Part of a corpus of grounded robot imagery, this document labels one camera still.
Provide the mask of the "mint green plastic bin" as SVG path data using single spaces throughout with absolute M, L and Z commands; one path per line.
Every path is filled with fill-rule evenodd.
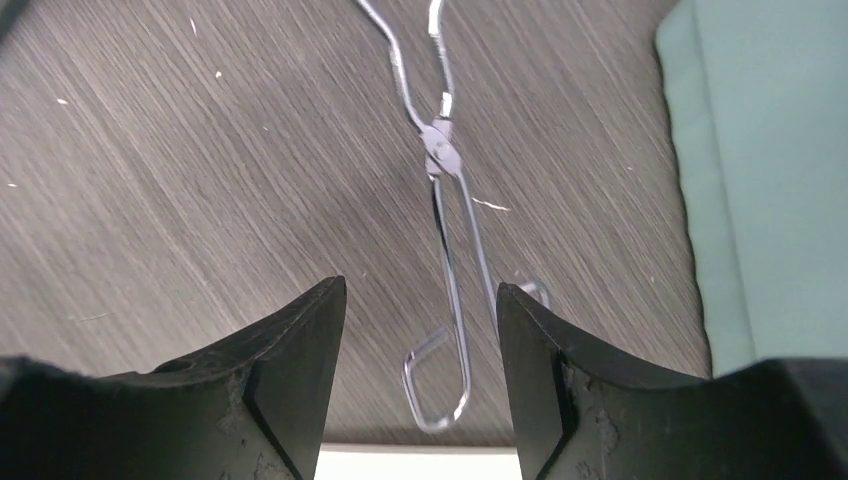
M 847 5 L 681 1 L 655 39 L 712 370 L 847 353 Z

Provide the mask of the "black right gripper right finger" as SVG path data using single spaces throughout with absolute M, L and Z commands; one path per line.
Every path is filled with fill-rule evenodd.
M 847 363 L 770 359 L 716 379 L 629 354 L 518 286 L 497 291 L 526 479 L 843 479 Z

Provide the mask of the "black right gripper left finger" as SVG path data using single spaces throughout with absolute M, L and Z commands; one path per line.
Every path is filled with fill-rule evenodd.
M 1 361 L 5 479 L 311 479 L 346 311 L 343 277 L 148 373 Z

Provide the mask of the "metal crucible tongs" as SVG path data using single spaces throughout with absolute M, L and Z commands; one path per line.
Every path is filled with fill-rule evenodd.
M 448 305 L 452 316 L 452 326 L 450 328 L 445 326 L 439 327 L 406 354 L 403 361 L 401 378 L 416 426 L 422 432 L 436 434 L 453 427 L 459 421 L 469 404 L 473 386 L 472 364 L 461 288 L 458 280 L 457 262 L 450 244 L 450 229 L 447 220 L 448 207 L 445 204 L 443 187 L 446 179 L 453 181 L 461 196 L 462 208 L 466 216 L 465 225 L 467 227 L 467 233 L 473 242 L 475 261 L 488 306 L 489 316 L 492 324 L 494 326 L 498 325 L 495 286 L 475 211 L 475 200 L 471 192 L 470 182 L 465 176 L 464 162 L 452 141 L 456 89 L 442 29 L 445 3 L 443 1 L 431 1 L 428 4 L 427 10 L 427 34 L 432 41 L 435 55 L 438 58 L 442 80 L 439 108 L 430 122 L 423 121 L 421 115 L 419 115 L 417 109 L 414 107 L 404 57 L 400 42 L 394 31 L 371 2 L 358 0 L 356 5 L 388 42 L 388 56 L 395 86 L 403 103 L 406 116 L 410 124 L 417 131 L 425 150 L 425 169 L 430 183 L 434 224 L 441 245 L 441 260 Z M 435 352 L 450 338 L 456 342 L 462 392 L 456 406 L 452 410 L 442 416 L 429 418 L 425 415 L 416 389 L 414 372 L 416 367 L 427 356 Z

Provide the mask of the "white plastic bin lid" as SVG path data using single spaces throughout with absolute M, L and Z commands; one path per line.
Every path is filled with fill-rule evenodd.
M 515 449 L 324 443 L 317 479 L 519 480 Z

